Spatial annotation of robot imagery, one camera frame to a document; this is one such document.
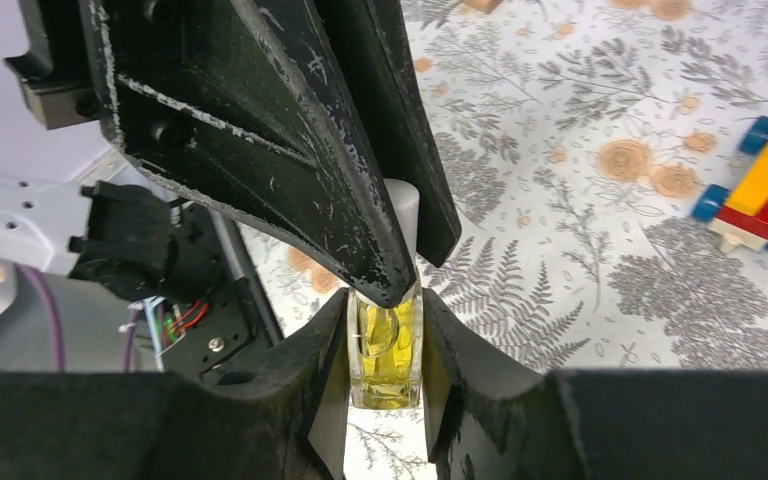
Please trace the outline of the floral patterned table cloth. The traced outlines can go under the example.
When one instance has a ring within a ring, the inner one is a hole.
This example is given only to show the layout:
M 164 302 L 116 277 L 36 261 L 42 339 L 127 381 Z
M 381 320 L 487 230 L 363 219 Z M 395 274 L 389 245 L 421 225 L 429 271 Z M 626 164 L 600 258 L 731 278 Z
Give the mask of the floral patterned table cloth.
M 768 369 L 768 252 L 690 217 L 751 165 L 768 1 L 402 11 L 463 225 L 427 287 L 537 371 Z

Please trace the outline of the yellow nail polish bottle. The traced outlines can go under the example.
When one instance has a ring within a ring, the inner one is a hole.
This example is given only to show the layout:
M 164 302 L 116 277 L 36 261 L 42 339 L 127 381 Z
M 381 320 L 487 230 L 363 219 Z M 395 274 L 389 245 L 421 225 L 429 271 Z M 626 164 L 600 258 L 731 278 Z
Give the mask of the yellow nail polish bottle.
M 419 403 L 423 348 L 422 285 L 416 264 L 420 193 L 410 183 L 385 181 L 415 282 L 398 306 L 387 309 L 351 289 L 347 346 L 352 405 L 367 410 L 415 408 Z

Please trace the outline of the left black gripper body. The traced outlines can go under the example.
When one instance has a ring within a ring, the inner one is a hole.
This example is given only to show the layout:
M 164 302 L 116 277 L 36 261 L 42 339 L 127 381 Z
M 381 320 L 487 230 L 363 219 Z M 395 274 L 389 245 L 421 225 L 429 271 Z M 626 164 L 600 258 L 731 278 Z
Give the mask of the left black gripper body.
M 29 48 L 4 63 L 17 78 L 26 108 L 46 129 L 91 121 L 99 101 L 90 78 L 90 64 L 76 0 L 18 2 Z

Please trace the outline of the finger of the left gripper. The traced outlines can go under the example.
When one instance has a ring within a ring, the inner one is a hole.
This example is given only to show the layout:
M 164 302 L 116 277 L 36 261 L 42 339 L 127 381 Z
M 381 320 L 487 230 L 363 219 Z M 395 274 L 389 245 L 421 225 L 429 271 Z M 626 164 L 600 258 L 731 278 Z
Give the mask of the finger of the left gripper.
M 369 300 L 416 276 L 311 1 L 83 1 L 103 137 L 161 186 L 295 246 Z
M 462 226 L 422 102 L 400 2 L 315 4 L 383 176 L 418 188 L 417 251 L 443 266 Z

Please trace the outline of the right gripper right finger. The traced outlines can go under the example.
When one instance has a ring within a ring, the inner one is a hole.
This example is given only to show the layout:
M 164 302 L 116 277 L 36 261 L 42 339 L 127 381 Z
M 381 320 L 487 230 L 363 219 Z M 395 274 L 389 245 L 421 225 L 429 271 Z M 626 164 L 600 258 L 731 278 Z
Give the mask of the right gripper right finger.
M 768 371 L 537 373 L 423 293 L 423 408 L 441 479 L 768 479 Z

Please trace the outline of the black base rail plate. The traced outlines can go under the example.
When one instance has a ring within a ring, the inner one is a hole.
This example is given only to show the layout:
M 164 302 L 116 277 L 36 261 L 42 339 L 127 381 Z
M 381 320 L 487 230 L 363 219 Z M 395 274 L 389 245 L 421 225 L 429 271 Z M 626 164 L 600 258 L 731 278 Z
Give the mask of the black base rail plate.
M 236 222 L 201 207 L 181 212 L 170 293 L 179 319 L 162 328 L 171 344 L 160 369 L 200 380 L 234 359 L 284 339 Z

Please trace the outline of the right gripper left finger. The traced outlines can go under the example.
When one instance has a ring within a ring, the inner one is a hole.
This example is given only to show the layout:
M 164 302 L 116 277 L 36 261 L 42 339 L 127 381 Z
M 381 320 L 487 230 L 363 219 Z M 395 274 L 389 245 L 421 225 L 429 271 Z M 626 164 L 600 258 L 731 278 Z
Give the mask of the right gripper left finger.
M 0 373 L 0 479 L 341 478 L 347 297 L 203 382 Z

